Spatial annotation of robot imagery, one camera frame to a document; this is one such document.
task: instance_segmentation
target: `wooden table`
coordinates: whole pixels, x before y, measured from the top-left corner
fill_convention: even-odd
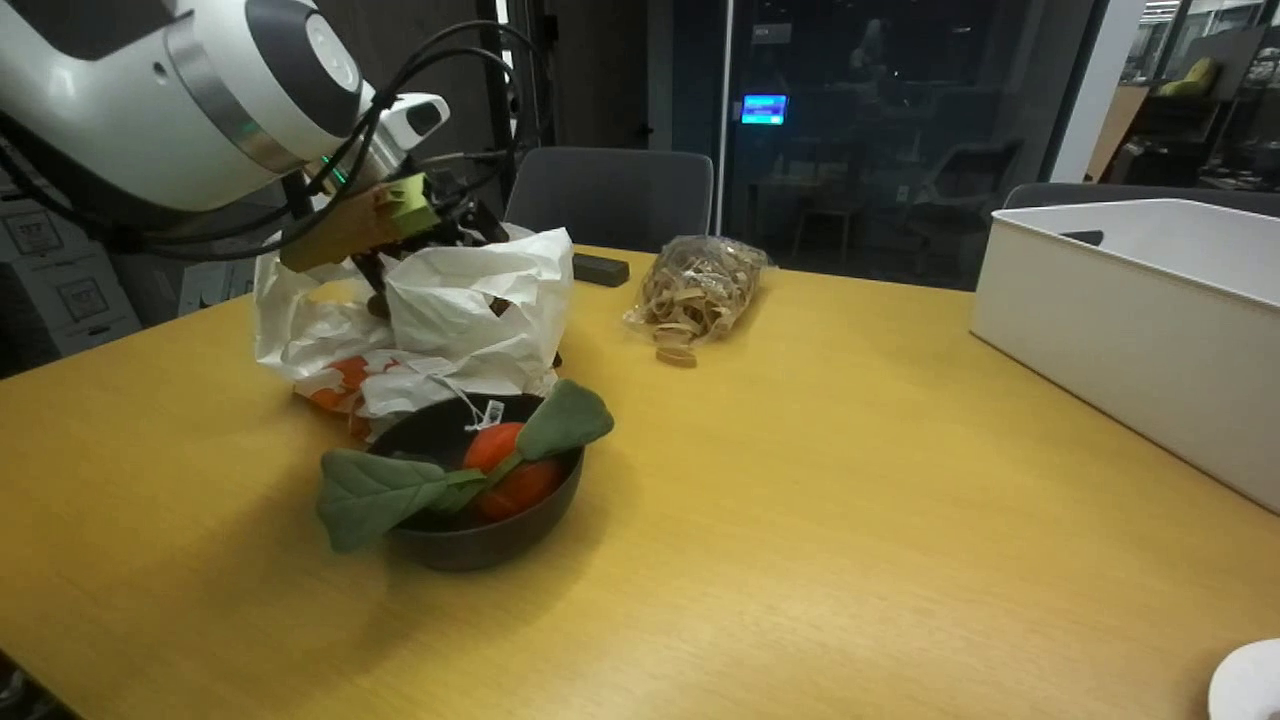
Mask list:
[[[663,368],[577,288],[615,432],[520,562],[331,554],[346,445],[225,302],[0,383],[0,646],[83,714],[1203,714],[1280,634],[1280,519],[968,337],[769,275]]]

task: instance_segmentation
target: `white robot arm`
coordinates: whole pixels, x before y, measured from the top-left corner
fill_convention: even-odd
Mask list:
[[[323,158],[372,105],[313,0],[169,0],[169,11],[173,23],[75,61],[0,0],[3,133],[88,216],[152,232],[230,208]],[[399,96],[362,176],[390,176],[443,121],[441,96]]]

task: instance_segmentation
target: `red vegetable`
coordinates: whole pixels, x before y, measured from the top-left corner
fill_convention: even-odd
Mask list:
[[[492,427],[475,432],[475,438],[463,455],[463,467],[496,470],[518,450],[520,427],[526,422],[492,422]],[[518,510],[541,505],[558,488],[560,475],[563,475],[560,458],[518,464],[496,488],[487,488],[473,505],[473,510],[482,519],[518,516]]]

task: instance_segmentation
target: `bowl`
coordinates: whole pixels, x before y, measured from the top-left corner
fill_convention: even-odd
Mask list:
[[[413,415],[404,415],[399,422],[393,422],[390,432],[376,434],[372,450],[381,455],[419,455],[432,458],[441,467],[460,467],[473,432],[467,422],[475,420],[473,409],[486,404],[500,404],[504,420],[529,420],[541,404],[541,397],[467,397],[467,400],[443,400],[432,409],[419,409]],[[441,573],[475,573],[475,566],[492,566],[504,558],[518,558],[520,550],[529,550],[533,542],[541,542],[563,516],[563,507],[577,497],[580,484],[580,458],[584,446],[563,450],[563,475],[560,484],[520,507],[518,516],[504,519],[473,519],[473,516],[407,516],[404,525],[393,527],[393,540],[399,540],[419,562],[441,566]]]

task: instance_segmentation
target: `plastic bag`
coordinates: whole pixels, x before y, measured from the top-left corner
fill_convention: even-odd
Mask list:
[[[730,337],[760,291],[769,254],[726,235],[676,235],[659,247],[641,318],[670,364],[697,364],[693,345]]]
[[[370,438],[418,409],[549,392],[569,318],[572,241],[536,232],[482,247],[390,258],[390,318],[370,312],[352,262],[291,272],[258,262],[258,359]]]

